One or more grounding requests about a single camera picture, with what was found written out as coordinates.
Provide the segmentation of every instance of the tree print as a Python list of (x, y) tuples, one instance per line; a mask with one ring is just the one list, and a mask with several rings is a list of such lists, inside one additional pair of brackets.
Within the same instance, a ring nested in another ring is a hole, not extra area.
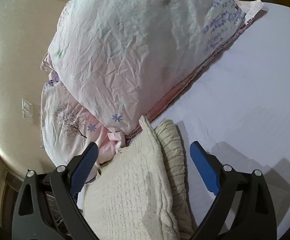
[(86, 119), (79, 115), (79, 110), (71, 103), (59, 103), (55, 107), (54, 117), (57, 118), (57, 123), (64, 130), (68, 138), (75, 138), (78, 134), (87, 138), (80, 131), (84, 126)]

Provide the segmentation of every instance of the blue rubber tip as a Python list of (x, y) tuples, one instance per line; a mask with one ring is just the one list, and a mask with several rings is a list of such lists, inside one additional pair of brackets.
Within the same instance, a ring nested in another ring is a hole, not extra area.
[(198, 142), (193, 142), (190, 145), (189, 152), (208, 191), (213, 192), (214, 195), (218, 195), (221, 190), (218, 174), (214, 171), (211, 164), (205, 157), (207, 153), (201, 150), (201, 146)]
[(98, 158), (98, 147), (94, 143), (89, 151), (85, 154), (84, 158), (77, 165), (74, 173), (71, 177), (71, 187), (69, 193), (72, 197), (75, 197), (79, 193), (88, 178), (96, 160)]

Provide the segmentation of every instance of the white bed sheet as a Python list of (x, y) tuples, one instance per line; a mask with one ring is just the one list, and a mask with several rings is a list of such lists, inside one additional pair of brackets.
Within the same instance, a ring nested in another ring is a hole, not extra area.
[[(237, 171), (263, 172), (280, 238), (290, 227), (290, 8), (265, 6), (268, 12), (219, 54), (152, 125), (171, 119), (179, 127), (197, 225), (214, 197), (189, 156), (189, 146), (196, 140)], [(228, 218), (233, 220), (234, 213)]]

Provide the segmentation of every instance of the cable knit pattern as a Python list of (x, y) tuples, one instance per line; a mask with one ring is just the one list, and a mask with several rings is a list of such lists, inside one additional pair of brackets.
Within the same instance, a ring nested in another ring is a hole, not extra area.
[(191, 238), (194, 231), (186, 200), (184, 150), (181, 137), (171, 120), (160, 123), (155, 133), (162, 147), (164, 165), (172, 190), (172, 211), (178, 223), (181, 240), (187, 240)]
[[(145, 117), (140, 125), (142, 133), (101, 168), (101, 175), (85, 193), (84, 217), (99, 239), (180, 239), (172, 212), (179, 204), (173, 205), (160, 145), (166, 144), (167, 137), (159, 141)], [(173, 192), (182, 194), (178, 182), (175, 186)]]

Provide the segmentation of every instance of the metal screw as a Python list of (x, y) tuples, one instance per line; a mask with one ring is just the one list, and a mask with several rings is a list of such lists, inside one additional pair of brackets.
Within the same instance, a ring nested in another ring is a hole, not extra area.
[(27, 172), (27, 176), (28, 177), (31, 177), (31, 176), (33, 176), (35, 174), (35, 171), (29, 171), (29, 172)]
[(224, 169), (225, 171), (231, 171), (231, 170), (232, 170), (232, 166), (226, 164), (226, 165), (223, 166), (223, 169)]
[(66, 167), (64, 165), (57, 167), (57, 172), (63, 172), (64, 170), (66, 170)]
[(262, 172), (261, 172), (260, 170), (255, 170), (255, 171), (254, 171), (254, 174), (255, 174), (256, 176), (262, 176)]

